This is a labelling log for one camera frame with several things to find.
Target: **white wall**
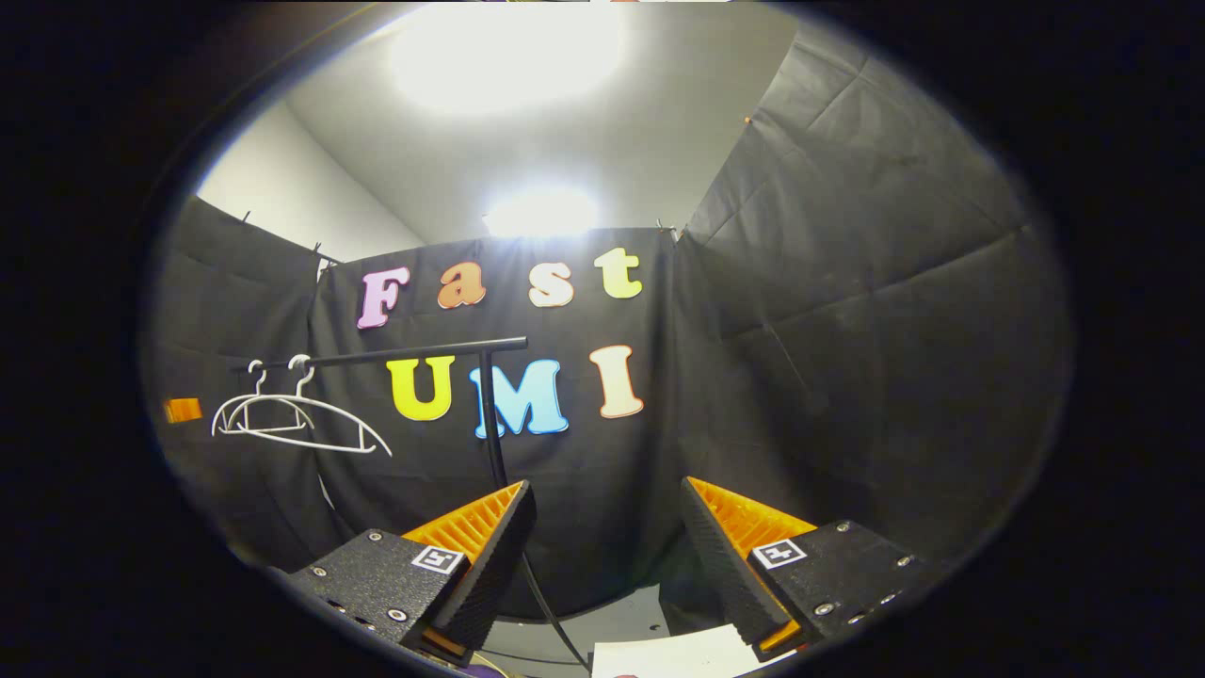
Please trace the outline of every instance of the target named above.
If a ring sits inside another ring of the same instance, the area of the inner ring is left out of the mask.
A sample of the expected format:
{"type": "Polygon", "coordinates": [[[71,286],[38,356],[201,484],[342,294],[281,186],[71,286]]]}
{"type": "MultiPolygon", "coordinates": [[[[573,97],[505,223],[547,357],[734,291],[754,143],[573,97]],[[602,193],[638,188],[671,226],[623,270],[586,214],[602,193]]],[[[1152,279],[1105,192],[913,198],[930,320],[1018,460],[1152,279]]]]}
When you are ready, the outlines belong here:
{"type": "Polygon", "coordinates": [[[423,244],[336,163],[284,101],[259,117],[210,170],[196,194],[222,211],[305,247],[353,260],[423,244]]]}

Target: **plastic hanger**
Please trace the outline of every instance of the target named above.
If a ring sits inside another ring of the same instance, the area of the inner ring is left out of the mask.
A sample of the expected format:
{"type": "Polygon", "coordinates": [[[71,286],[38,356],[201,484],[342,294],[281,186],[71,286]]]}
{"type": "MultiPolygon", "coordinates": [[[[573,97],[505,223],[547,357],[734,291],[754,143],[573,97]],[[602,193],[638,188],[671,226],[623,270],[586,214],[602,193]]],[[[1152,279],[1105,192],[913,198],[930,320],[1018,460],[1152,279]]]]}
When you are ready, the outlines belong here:
{"type": "MultiPolygon", "coordinates": [[[[247,373],[251,375],[252,372],[255,371],[255,366],[261,366],[261,365],[264,365],[263,361],[259,360],[251,361],[249,364],[247,364],[247,373]]],[[[230,431],[230,421],[234,420],[234,415],[227,417],[225,409],[228,406],[230,406],[230,403],[235,403],[237,401],[248,401],[251,399],[257,399],[263,396],[263,394],[259,393],[259,388],[263,387],[264,382],[268,381],[268,371],[261,370],[261,372],[264,375],[263,377],[259,378],[259,382],[255,382],[254,394],[245,394],[242,396],[235,396],[234,399],[230,399],[229,401],[222,403],[222,407],[218,408],[218,412],[213,414],[213,423],[210,424],[210,436],[216,436],[218,431],[225,434],[227,436],[241,436],[243,434],[251,434],[251,423],[247,420],[246,408],[242,409],[242,426],[240,428],[242,429],[242,431],[230,431]],[[222,429],[218,429],[218,418],[222,418],[222,429]]],[[[310,419],[310,415],[305,414],[305,412],[301,408],[296,407],[295,405],[288,401],[282,401],[282,402],[295,411],[293,417],[296,419],[296,425],[281,426],[277,429],[261,429],[259,431],[263,432],[300,431],[305,429],[306,425],[308,425],[310,429],[313,429],[313,420],[310,419]],[[306,424],[301,423],[301,418],[305,418],[306,424]]]]}
{"type": "MultiPolygon", "coordinates": [[[[299,362],[302,364],[302,367],[305,367],[304,364],[307,360],[310,360],[310,356],[307,356],[305,354],[298,354],[298,355],[293,356],[293,359],[289,360],[289,370],[293,370],[294,367],[296,367],[296,365],[299,362]]],[[[270,434],[268,434],[268,431],[270,431],[270,430],[255,431],[255,430],[247,429],[242,424],[239,424],[239,423],[235,423],[235,426],[241,432],[243,432],[243,434],[247,434],[247,435],[251,435],[251,436],[255,436],[258,438],[266,438],[269,441],[276,441],[278,443],[287,443],[289,446],[298,446],[298,447],[301,447],[301,448],[316,448],[316,449],[319,449],[319,450],[333,450],[333,452],[336,452],[336,453],[357,453],[357,454],[368,454],[368,453],[371,453],[371,452],[376,450],[376,446],[372,446],[370,448],[365,448],[364,447],[364,432],[368,431],[369,435],[372,436],[372,438],[376,440],[376,442],[381,444],[381,448],[384,449],[386,454],[389,455],[390,458],[393,456],[393,453],[389,450],[389,446],[387,446],[384,443],[384,441],[382,441],[381,437],[377,436],[376,431],[372,431],[371,426],[369,426],[368,424],[364,424],[364,420],[362,420],[360,418],[355,417],[354,414],[352,414],[352,413],[349,413],[349,412],[347,412],[345,409],[336,408],[335,406],[333,406],[330,403],[324,403],[322,401],[315,401],[313,399],[306,399],[306,397],[304,397],[301,395],[301,388],[305,387],[306,384],[308,384],[311,379],[313,379],[313,367],[311,367],[310,372],[307,372],[306,376],[302,377],[298,382],[298,389],[296,389],[296,395],[295,396],[284,396],[284,395],[280,395],[280,394],[269,394],[266,396],[252,396],[251,399],[247,399],[246,401],[243,401],[242,403],[240,403],[239,407],[235,408],[235,411],[233,413],[230,413],[230,420],[234,421],[235,418],[239,415],[240,411],[245,411],[247,408],[247,406],[249,406],[251,403],[257,403],[259,401],[280,401],[280,402],[290,403],[290,405],[292,403],[305,403],[307,406],[313,406],[316,408],[323,408],[323,409],[330,411],[330,412],[333,412],[335,414],[340,414],[340,415],[342,415],[342,417],[345,417],[345,418],[354,421],[357,424],[357,426],[359,426],[360,447],[359,448],[349,448],[349,447],[343,447],[343,446],[327,446],[327,444],[323,444],[323,443],[311,443],[308,441],[296,441],[296,440],[293,440],[293,438],[283,438],[281,436],[271,436],[270,434]]]]}

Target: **bright light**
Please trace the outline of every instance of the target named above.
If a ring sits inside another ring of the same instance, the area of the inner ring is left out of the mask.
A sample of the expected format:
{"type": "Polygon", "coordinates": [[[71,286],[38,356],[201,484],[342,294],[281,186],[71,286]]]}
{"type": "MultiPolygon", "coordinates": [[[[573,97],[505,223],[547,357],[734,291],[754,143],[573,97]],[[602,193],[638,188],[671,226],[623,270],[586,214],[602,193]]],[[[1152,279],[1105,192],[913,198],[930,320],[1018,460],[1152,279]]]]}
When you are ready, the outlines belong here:
{"type": "Polygon", "coordinates": [[[499,237],[570,235],[594,228],[598,207],[575,190],[543,189],[517,195],[481,218],[499,237]]]}
{"type": "Polygon", "coordinates": [[[488,114],[572,96],[619,61],[618,7],[437,2],[401,19],[392,66],[405,95],[441,113],[488,114]]]}

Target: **black pole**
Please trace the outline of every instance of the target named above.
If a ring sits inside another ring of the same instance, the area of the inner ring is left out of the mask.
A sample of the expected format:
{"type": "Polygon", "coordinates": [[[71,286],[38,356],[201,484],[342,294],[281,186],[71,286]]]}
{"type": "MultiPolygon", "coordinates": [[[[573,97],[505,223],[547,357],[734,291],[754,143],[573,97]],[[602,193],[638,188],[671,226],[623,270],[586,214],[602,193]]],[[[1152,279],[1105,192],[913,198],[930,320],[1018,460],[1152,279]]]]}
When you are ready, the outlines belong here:
{"type": "Polygon", "coordinates": [[[481,364],[481,418],[486,424],[486,449],[489,452],[489,470],[494,484],[509,485],[506,466],[502,464],[502,444],[498,440],[498,408],[494,406],[494,359],[489,352],[480,354],[481,364]]]}
{"type": "Polygon", "coordinates": [[[560,636],[560,642],[569,648],[569,652],[574,655],[574,659],[577,660],[577,664],[581,664],[582,668],[584,668],[587,673],[590,673],[592,670],[589,662],[582,659],[581,653],[578,653],[577,648],[574,647],[574,642],[569,639],[569,633],[565,633],[565,629],[560,625],[560,620],[557,619],[557,614],[552,612],[552,606],[549,606],[548,601],[545,600],[543,591],[540,590],[540,582],[536,580],[535,571],[531,570],[531,561],[528,559],[527,549],[523,549],[519,565],[523,566],[523,577],[528,582],[528,589],[531,591],[531,595],[535,596],[535,602],[540,606],[540,611],[543,612],[545,619],[552,624],[552,629],[557,631],[558,636],[560,636]]]}
{"type": "MultiPolygon", "coordinates": [[[[488,338],[486,342],[465,342],[463,344],[439,344],[435,347],[413,347],[407,349],[392,349],[388,352],[370,352],[368,354],[348,354],[345,356],[329,356],[325,359],[310,359],[306,367],[331,367],[340,365],[357,365],[382,361],[396,361],[405,359],[427,359],[430,356],[468,356],[472,354],[492,354],[494,352],[521,352],[527,349],[527,336],[510,336],[507,338],[488,338]]],[[[274,370],[288,367],[289,361],[276,361],[257,366],[257,370],[274,370]]],[[[243,372],[246,367],[233,367],[230,372],[243,372]]]]}

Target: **black curtain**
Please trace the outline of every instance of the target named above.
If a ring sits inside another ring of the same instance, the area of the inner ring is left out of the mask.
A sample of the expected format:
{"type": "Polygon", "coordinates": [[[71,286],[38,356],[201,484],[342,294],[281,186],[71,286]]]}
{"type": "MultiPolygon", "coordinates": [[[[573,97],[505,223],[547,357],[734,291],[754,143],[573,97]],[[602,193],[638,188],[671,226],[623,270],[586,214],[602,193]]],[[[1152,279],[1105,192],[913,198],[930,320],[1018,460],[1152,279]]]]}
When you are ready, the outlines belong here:
{"type": "MultiPolygon", "coordinates": [[[[707,366],[675,373],[677,454],[810,523],[960,556],[1069,388],[1048,225],[946,108],[806,22],[751,118],[677,246],[675,359],[707,366]]],[[[669,571],[671,625],[715,609],[693,579],[669,571]]]]}
{"type": "MultiPolygon", "coordinates": [[[[515,435],[506,429],[502,458],[511,482],[531,482],[537,520],[528,554],[549,605],[574,614],[623,596],[648,571],[677,530],[676,481],[681,470],[665,454],[662,436],[672,418],[671,373],[666,369],[674,238],[669,231],[599,229],[576,237],[481,238],[431,244],[336,265],[323,273],[310,316],[315,356],[358,354],[525,335],[525,352],[495,354],[494,365],[515,388],[528,364],[560,365],[557,395],[569,429],[559,434],[515,435]],[[639,258],[628,270],[642,289],[633,297],[607,294],[594,259],[623,247],[639,258]],[[437,302],[441,275],[451,266],[481,266],[486,295],[452,308],[437,302]],[[574,297],[564,306],[536,307],[528,281],[539,263],[565,263],[574,297]],[[388,322],[360,329],[363,276],[410,270],[388,322]],[[633,391],[645,403],[631,417],[604,419],[596,349],[631,348],[633,391]]],[[[384,364],[319,370],[313,397],[346,407],[388,443],[393,456],[318,453],[318,467],[339,514],[353,531],[380,527],[402,533],[493,491],[478,424],[478,395],[469,373],[475,356],[451,366],[451,409],[434,421],[412,421],[394,407],[384,364]]],[[[415,371],[419,401],[434,396],[433,371],[415,371]]],[[[316,412],[318,440],[354,444],[357,428],[316,412]]],[[[512,582],[501,614],[542,619],[522,577],[512,582]]]]}
{"type": "MultiPolygon", "coordinates": [[[[194,197],[155,259],[142,365],[164,458],[240,555],[304,567],[349,537],[323,499],[313,453],[251,436],[211,437],[210,423],[227,400],[254,390],[246,372],[230,369],[304,352],[316,257],[194,197]],[[201,419],[169,424],[163,403],[171,399],[199,399],[201,419]]],[[[269,372],[263,391],[292,393],[294,372],[269,372]]],[[[293,423],[284,406],[252,408],[255,428],[293,423]]]]}
{"type": "MultiPolygon", "coordinates": [[[[249,391],[228,369],[252,358],[527,335],[527,352],[495,365],[517,388],[531,361],[558,361],[570,425],[507,430],[502,454],[511,481],[533,483],[528,550],[563,615],[658,583],[672,631],[722,621],[677,514],[686,474],[957,559],[1031,482],[1070,381],[1047,224],[945,107],[806,23],[751,118],[677,242],[641,228],[470,240],[345,263],[316,285],[312,253],[194,201],[163,278],[160,384],[201,394],[208,414],[249,391]],[[630,299],[609,295],[593,264],[615,247],[640,258],[630,299]],[[481,266],[486,295],[441,307],[440,277],[463,261],[481,266]],[[536,307],[528,273],[551,261],[570,267],[575,296],[536,307]],[[388,322],[359,328],[364,275],[402,265],[388,322]],[[588,356],[616,344],[633,349],[646,407],[604,419],[588,356]]],[[[475,369],[455,360],[451,409],[428,423],[399,414],[383,364],[318,372],[307,394],[369,423],[392,458],[211,440],[207,423],[163,428],[165,447],[234,535],[295,568],[364,529],[401,533],[494,489],[474,435],[475,369]]],[[[290,391],[298,376],[269,387],[290,391]]],[[[415,377],[429,400],[430,369],[415,377]]],[[[357,440],[354,425],[313,417],[318,442],[357,440]]],[[[541,617],[521,578],[502,614],[541,617]]]]}

